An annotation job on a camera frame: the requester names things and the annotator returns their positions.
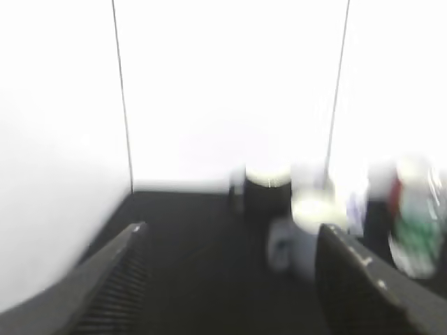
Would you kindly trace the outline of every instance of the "black object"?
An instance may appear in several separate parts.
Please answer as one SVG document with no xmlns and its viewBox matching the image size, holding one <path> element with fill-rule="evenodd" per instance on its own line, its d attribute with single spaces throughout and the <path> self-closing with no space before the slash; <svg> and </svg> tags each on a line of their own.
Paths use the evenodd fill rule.
<svg viewBox="0 0 447 335">
<path fill-rule="evenodd" d="M 238 213 L 247 217 L 275 218 L 291 212 L 292 184 L 256 183 L 245 175 L 242 184 L 230 185 L 230 203 Z"/>
<path fill-rule="evenodd" d="M 370 200 L 367 204 L 365 234 L 361 242 L 382 260 L 395 268 L 390 252 L 388 236 L 393 224 L 393 217 L 385 201 Z M 447 299 L 447 243 L 444 242 L 438 268 L 432 278 L 412 279 L 435 294 Z"/>
<path fill-rule="evenodd" d="M 316 285 L 333 335 L 447 334 L 447 301 L 335 226 L 318 237 Z"/>
<path fill-rule="evenodd" d="M 137 334 L 329 335 L 314 285 L 264 267 L 261 231 L 251 227 L 265 220 L 234 215 L 228 194 L 135 192 L 92 250 L 129 221 L 150 227 L 152 276 Z"/>
<path fill-rule="evenodd" d="M 144 223 L 132 224 L 67 277 L 0 315 L 0 334 L 133 334 L 145 292 Z"/>
</svg>

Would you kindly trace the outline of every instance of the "white mug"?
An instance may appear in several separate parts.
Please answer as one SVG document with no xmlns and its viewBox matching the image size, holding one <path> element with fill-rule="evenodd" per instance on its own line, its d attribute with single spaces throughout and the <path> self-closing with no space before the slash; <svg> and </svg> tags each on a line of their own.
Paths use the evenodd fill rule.
<svg viewBox="0 0 447 335">
<path fill-rule="evenodd" d="M 268 264 L 274 271 L 290 269 L 295 275 L 313 281 L 320 227 L 330 223 L 347 231 L 346 210 L 331 193 L 315 190 L 294 196 L 291 212 L 291 218 L 279 219 L 270 227 Z"/>
</svg>

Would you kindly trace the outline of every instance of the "blurry object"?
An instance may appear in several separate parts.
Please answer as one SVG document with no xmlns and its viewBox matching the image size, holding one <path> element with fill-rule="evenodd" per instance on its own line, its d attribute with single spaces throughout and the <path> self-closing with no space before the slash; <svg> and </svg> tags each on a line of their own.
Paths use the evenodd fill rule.
<svg viewBox="0 0 447 335">
<path fill-rule="evenodd" d="M 362 237 L 366 217 L 366 193 L 354 193 L 346 201 L 346 214 L 349 219 L 349 234 Z"/>
<path fill-rule="evenodd" d="M 447 334 L 447 301 L 336 226 L 318 236 L 316 288 L 333 335 Z"/>
<path fill-rule="evenodd" d="M 301 191 L 292 199 L 292 217 L 275 221 L 269 232 L 268 264 L 274 271 L 291 269 L 309 281 L 314 279 L 316 240 L 322 224 L 343 230 L 349 226 L 346 210 L 324 190 Z"/>
<path fill-rule="evenodd" d="M 134 334 L 147 285 L 145 223 L 128 226 L 67 277 L 0 315 L 0 334 Z"/>
<path fill-rule="evenodd" d="M 394 160 L 372 162 L 367 167 L 368 200 L 388 201 L 396 180 Z"/>
<path fill-rule="evenodd" d="M 439 172 L 428 163 L 400 163 L 388 205 L 394 218 L 390 252 L 397 268 L 412 278 L 433 276 L 447 214 L 446 189 Z"/>
<path fill-rule="evenodd" d="M 430 163 L 423 158 L 405 158 L 396 162 L 388 197 L 388 209 L 391 215 L 396 217 L 399 214 L 402 190 L 417 184 L 426 184 L 430 170 Z"/>
<path fill-rule="evenodd" d="M 255 170 L 246 167 L 230 185 L 230 204 L 240 214 L 269 218 L 290 213 L 291 170 Z"/>
</svg>

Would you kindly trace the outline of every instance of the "black floor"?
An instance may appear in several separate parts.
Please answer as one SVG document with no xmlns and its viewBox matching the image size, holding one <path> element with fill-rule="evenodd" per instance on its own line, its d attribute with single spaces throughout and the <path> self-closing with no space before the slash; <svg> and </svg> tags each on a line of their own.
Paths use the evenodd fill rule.
<svg viewBox="0 0 447 335">
<path fill-rule="evenodd" d="M 85 258 L 138 221 L 150 229 L 141 334 L 329 334 L 314 286 L 266 269 L 262 232 L 225 195 L 135 193 Z"/>
</svg>

